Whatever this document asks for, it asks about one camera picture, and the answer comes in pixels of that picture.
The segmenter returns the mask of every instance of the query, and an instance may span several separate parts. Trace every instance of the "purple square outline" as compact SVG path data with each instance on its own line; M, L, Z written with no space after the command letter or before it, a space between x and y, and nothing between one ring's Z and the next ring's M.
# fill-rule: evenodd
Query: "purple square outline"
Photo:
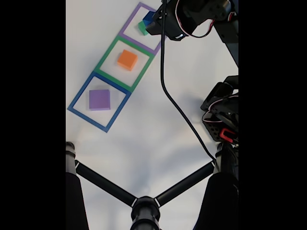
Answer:
M149 11L153 11L153 12L156 12L155 9L151 8L150 6L147 6L145 5L144 3L142 2L139 2L139 4L136 6L136 8L134 9L134 11L132 12L132 14L130 15L130 17L128 18L128 20L126 21L126 23L124 24L123 28L121 28L120 32L118 35L120 35L121 37L125 38L126 40L138 45L139 47L147 50L148 52L156 55L161 47L161 41L159 42L159 44L157 45L157 47L155 48L155 50L153 49L150 49L148 46L145 46L143 45L142 43L134 40L133 38L131 37L128 37L127 35L124 34L124 31L126 30L126 28L128 27L128 25L130 24L130 22L132 21L133 17L136 15L136 13L138 12L138 10L141 8L141 7L144 7L145 9L148 9Z

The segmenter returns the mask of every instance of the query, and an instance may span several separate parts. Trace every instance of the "tripod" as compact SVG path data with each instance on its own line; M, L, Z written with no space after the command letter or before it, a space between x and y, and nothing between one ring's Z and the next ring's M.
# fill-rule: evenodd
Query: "tripod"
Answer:
M211 216L210 207L204 208L204 206L212 204L218 206L218 208L222 207L220 215L226 212L225 216L230 222L237 220L237 218L233 217L232 210L234 209L235 212L237 212L238 180L236 175L238 175L238 157L236 157L236 155L238 155L238 153L236 154L236 149L230 144L220 143L216 154L215 166L213 162L204 165L155 198L149 196L136 198L134 195L75 160L74 145L71 142L66 142L66 230L89 229L81 183L76 174L79 174L132 208L132 226L130 230L160 230L159 208L212 173L214 173L214 175L208 181L200 216L202 215L209 219L209 221L205 223L208 227L207 229L210 229L210 226L219 229L215 226L215 218ZM194 228L195 230L203 227L202 221L203 218L198 219Z

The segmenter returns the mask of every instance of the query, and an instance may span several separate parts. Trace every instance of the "green square outline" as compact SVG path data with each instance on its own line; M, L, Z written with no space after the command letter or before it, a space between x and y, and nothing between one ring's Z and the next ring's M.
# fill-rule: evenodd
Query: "green square outline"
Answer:
M146 62L145 66L141 70L140 74L138 75L137 79L135 80L135 82L134 82L134 84L132 86L126 85L125 83L121 82L120 80L116 79L115 77L112 77L110 74L107 74L106 72L104 72L104 71L102 71L100 69L101 65L103 64L103 62L105 61L105 59L110 54L111 50L114 48L115 44L118 41L126 43L127 45L131 46L132 48L135 48L136 50L138 50L138 51L144 53L145 55L149 56L148 61ZM143 75L145 74L146 70L148 69L149 65L153 61L154 56L155 56L154 54L148 52L147 50L145 50L145 49L137 46L136 44L126 40L125 38L121 37L120 35L117 35L115 37L115 39L113 40L113 42L111 43L111 45L109 46L109 48L107 49L107 51L105 52L105 54L102 56L101 60L99 61L99 63L95 67L94 71L96 73L99 73L102 76L108 78L109 80L113 81L114 83L116 83L117 85L123 87L124 89L128 90L129 92L133 92L135 87L139 84L140 80L142 79Z

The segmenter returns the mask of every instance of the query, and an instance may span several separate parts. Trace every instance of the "blue square outline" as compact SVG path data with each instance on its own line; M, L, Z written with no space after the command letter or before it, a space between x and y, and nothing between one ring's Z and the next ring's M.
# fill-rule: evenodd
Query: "blue square outline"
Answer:
M126 95L124 100L120 103L119 107L117 108L117 110L113 114L113 116L112 116L111 120L109 121L109 123L107 124L107 126L103 126L103 125L99 124L98 122L94 121L93 119L90 119L88 116L80 113L78 110L73 108L74 105L79 100L82 93L84 92L84 90L86 89L86 87L88 86L88 84L93 79L93 77L99 78L100 80L104 81L105 83L108 83L109 85L113 86L114 88L118 89L119 91L123 92ZM129 92L128 90L126 90L123 87L115 84L114 82L105 78L104 76L100 75L99 73L93 71L91 73L91 75L88 77L88 79L85 81L85 83L83 84L83 86L81 87L81 89L79 90L79 92L77 93L77 95L75 96L75 98L73 99L73 101L71 102L71 104L68 106L67 109L69 111L71 111L72 113L76 114L77 116L81 117L82 119L86 120L87 122L91 123L92 125L96 126L97 128L101 129L102 131L105 131L107 133L109 131L109 129L111 128L111 126L113 125L114 121L116 120L117 116L119 115L120 111L122 110L122 108L126 104L130 95L131 95L131 92Z

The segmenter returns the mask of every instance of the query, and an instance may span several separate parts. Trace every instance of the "orange block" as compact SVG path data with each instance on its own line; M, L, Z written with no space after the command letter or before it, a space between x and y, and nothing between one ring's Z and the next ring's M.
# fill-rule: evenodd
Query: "orange block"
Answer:
M117 60L117 64L131 71L137 60L138 56L136 54L131 53L124 49Z

